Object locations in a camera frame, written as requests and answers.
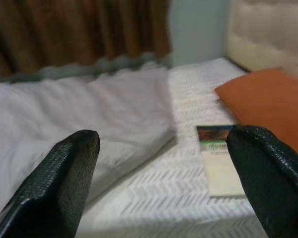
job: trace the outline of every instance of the mattress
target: mattress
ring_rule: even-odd
[[[90,203],[77,238],[263,238],[245,198],[211,198],[195,126],[234,123],[215,87],[244,72],[226,59],[170,71],[177,139]]]

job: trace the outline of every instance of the white bed sheet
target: white bed sheet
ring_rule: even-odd
[[[232,123],[213,92],[244,72],[226,59],[171,70],[176,145],[86,207],[77,238],[264,238],[247,199],[210,198],[195,126]]]
[[[97,80],[0,83],[0,211],[50,149],[78,130],[96,130],[101,141],[87,201],[155,155],[174,137],[167,74],[149,63]]]

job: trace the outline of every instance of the booklet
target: booklet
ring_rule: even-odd
[[[197,126],[211,197],[245,197],[226,138],[233,125]]]

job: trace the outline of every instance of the curtain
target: curtain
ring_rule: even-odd
[[[170,53],[168,0],[0,0],[0,74]]]

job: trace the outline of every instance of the tufted headboard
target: tufted headboard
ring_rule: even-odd
[[[231,0],[227,49],[246,69],[298,76],[298,0]]]

